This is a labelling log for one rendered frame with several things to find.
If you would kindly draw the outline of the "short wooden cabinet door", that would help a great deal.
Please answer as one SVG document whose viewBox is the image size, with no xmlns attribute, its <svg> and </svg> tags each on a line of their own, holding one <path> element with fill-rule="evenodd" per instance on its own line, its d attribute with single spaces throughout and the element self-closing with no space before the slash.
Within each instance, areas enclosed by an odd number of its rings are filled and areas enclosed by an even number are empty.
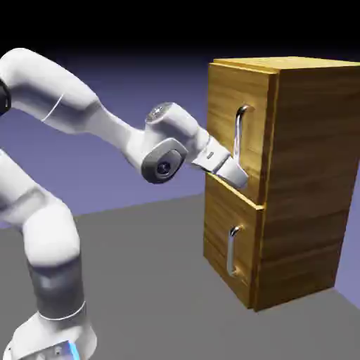
<svg viewBox="0 0 360 360">
<path fill-rule="evenodd" d="M 204 256 L 236 297 L 251 309 L 255 306 L 255 278 L 262 237 L 264 206 L 256 205 L 216 176 L 205 176 Z M 244 277 L 226 271 L 229 229 L 243 225 L 235 237 L 234 264 Z"/>
</svg>

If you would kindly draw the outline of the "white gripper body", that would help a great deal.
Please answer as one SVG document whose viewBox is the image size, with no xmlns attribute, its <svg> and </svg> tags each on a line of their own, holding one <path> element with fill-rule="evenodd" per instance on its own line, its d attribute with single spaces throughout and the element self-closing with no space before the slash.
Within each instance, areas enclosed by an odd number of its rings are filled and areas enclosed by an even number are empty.
<svg viewBox="0 0 360 360">
<path fill-rule="evenodd" d="M 247 173 L 231 156 L 227 157 L 214 174 L 234 188 L 243 188 L 248 182 Z"/>
</svg>

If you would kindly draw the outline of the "long curved metal handle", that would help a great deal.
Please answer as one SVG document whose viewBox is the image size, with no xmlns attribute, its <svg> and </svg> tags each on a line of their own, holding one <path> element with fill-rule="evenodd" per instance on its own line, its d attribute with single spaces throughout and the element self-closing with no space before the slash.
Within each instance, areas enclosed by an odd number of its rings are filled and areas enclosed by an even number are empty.
<svg viewBox="0 0 360 360">
<path fill-rule="evenodd" d="M 250 104 L 243 104 L 239 107 L 235 116 L 235 128 L 234 128 L 234 140 L 233 140 L 233 159 L 240 164 L 240 152 L 241 152 L 241 136 L 242 136 L 242 123 L 246 113 L 250 113 L 255 108 Z"/>
</svg>

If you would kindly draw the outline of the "tall wooden cabinet door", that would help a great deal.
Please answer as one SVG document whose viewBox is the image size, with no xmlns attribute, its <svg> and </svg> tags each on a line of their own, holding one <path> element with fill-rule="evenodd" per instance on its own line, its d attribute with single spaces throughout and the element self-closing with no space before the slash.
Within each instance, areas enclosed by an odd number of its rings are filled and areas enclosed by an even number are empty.
<svg viewBox="0 0 360 360">
<path fill-rule="evenodd" d="M 240 166 L 247 172 L 241 193 L 256 205 L 266 202 L 266 185 L 274 129 L 278 73 L 212 62 L 208 67 L 207 130 L 229 151 L 233 150 L 236 113 L 242 118 Z"/>
</svg>

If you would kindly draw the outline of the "light wood cabinet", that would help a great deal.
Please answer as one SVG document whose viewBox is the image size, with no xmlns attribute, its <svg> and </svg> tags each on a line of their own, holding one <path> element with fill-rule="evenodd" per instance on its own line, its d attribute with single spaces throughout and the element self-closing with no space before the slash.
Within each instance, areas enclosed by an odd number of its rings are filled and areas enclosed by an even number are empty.
<svg viewBox="0 0 360 360">
<path fill-rule="evenodd" d="M 360 62 L 214 61 L 278 73 L 252 309 L 332 288 L 360 161 Z"/>
</svg>

